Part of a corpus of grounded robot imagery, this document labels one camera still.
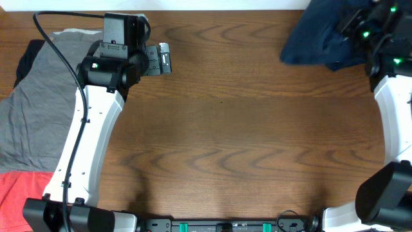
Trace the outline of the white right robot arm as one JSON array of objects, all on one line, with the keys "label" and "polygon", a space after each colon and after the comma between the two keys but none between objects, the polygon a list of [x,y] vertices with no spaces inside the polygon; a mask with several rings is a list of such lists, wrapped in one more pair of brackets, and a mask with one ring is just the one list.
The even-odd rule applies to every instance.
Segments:
[{"label": "white right robot arm", "polygon": [[411,1],[379,1],[342,18],[338,31],[366,53],[384,131],[384,167],[355,200],[326,208],[317,231],[411,230]]}]

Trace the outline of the dark teal blue shorts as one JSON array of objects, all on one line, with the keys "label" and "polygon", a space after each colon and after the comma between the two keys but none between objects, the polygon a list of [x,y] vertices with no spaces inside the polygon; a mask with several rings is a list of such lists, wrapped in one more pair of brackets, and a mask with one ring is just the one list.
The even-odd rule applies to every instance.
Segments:
[{"label": "dark teal blue shorts", "polygon": [[369,0],[312,0],[281,50],[280,61],[292,65],[324,64],[330,70],[366,62],[349,39],[336,30],[340,19],[353,10],[369,9]]}]

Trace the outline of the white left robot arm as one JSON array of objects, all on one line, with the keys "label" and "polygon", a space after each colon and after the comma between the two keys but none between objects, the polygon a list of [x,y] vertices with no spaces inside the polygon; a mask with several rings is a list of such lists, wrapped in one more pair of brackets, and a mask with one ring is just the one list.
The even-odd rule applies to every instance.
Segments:
[{"label": "white left robot arm", "polygon": [[102,165],[128,91],[141,76],[171,73],[168,43],[142,46],[101,43],[77,66],[80,88],[56,170],[42,198],[28,198],[23,217],[33,231],[143,231],[134,213],[98,208]]}]

